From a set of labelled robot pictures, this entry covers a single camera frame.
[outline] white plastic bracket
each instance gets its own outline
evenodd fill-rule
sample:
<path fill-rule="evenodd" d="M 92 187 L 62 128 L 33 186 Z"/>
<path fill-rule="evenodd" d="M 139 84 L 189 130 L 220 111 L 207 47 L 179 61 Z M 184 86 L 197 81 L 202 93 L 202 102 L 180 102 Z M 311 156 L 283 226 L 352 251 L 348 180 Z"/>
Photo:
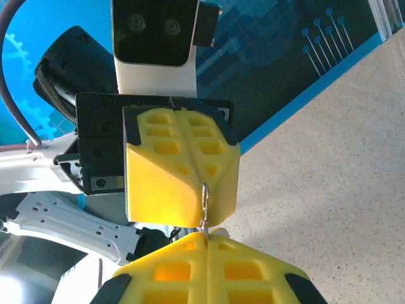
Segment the white plastic bracket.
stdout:
<path fill-rule="evenodd" d="M 134 227 L 117 225 L 85 213 L 57 194 L 35 193 L 16 208 L 20 214 L 4 225 L 9 233 L 33 236 L 126 265 L 139 240 Z"/>

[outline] glass panel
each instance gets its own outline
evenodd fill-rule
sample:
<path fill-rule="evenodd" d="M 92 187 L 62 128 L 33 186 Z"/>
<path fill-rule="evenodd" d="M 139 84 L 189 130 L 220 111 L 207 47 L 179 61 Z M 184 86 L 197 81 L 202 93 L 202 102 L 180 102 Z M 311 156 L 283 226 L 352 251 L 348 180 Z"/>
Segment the glass panel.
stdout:
<path fill-rule="evenodd" d="M 239 139 L 377 33 L 367 0 L 215 0 L 215 47 L 197 54 L 198 93 L 236 103 Z"/>

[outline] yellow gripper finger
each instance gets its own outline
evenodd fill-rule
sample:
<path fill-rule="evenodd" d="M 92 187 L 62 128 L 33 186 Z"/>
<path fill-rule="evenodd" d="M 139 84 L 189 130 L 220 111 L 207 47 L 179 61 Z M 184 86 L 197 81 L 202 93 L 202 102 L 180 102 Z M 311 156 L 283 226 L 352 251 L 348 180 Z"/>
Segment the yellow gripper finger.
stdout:
<path fill-rule="evenodd" d="M 197 227 L 203 183 L 211 193 L 209 226 L 233 214 L 240 145 L 236 137 L 224 136 L 233 133 L 218 109 L 207 106 L 202 112 L 124 108 L 129 221 Z"/>

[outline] screw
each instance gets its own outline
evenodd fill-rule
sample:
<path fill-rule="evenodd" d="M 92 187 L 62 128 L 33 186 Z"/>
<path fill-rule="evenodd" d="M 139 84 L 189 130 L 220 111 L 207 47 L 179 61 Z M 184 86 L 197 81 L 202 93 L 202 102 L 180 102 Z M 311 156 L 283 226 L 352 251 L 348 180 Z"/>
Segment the screw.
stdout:
<path fill-rule="evenodd" d="M 113 133 L 114 131 L 115 131 L 115 126 L 114 126 L 114 124 L 113 123 L 111 123 L 111 122 L 106 122 L 104 125 L 103 125 L 103 130 L 104 130 L 104 132 L 105 133 Z"/>
<path fill-rule="evenodd" d="M 114 104 L 114 100 L 111 99 L 110 97 L 104 97 L 103 98 L 103 105 L 104 106 L 112 106 Z"/>

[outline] gray cable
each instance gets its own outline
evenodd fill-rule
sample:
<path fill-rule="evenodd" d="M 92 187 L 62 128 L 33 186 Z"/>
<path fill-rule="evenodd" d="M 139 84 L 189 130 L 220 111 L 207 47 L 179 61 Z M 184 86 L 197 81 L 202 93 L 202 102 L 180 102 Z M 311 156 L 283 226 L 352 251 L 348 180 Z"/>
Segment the gray cable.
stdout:
<path fill-rule="evenodd" d="M 3 53 L 3 44 L 6 38 L 6 33 L 8 26 L 11 23 L 15 13 L 18 11 L 20 6 L 25 2 L 25 0 L 8 0 L 3 10 L 0 13 L 0 54 Z M 39 136 L 35 133 L 33 128 L 27 122 L 25 117 L 22 115 L 20 109 L 18 109 L 16 103 L 11 97 L 10 91 L 8 90 L 6 79 L 4 78 L 3 63 L 0 60 L 0 96 L 2 97 L 4 104 L 7 109 L 24 130 L 29 139 L 35 144 L 36 148 L 42 146 L 42 141 Z"/>

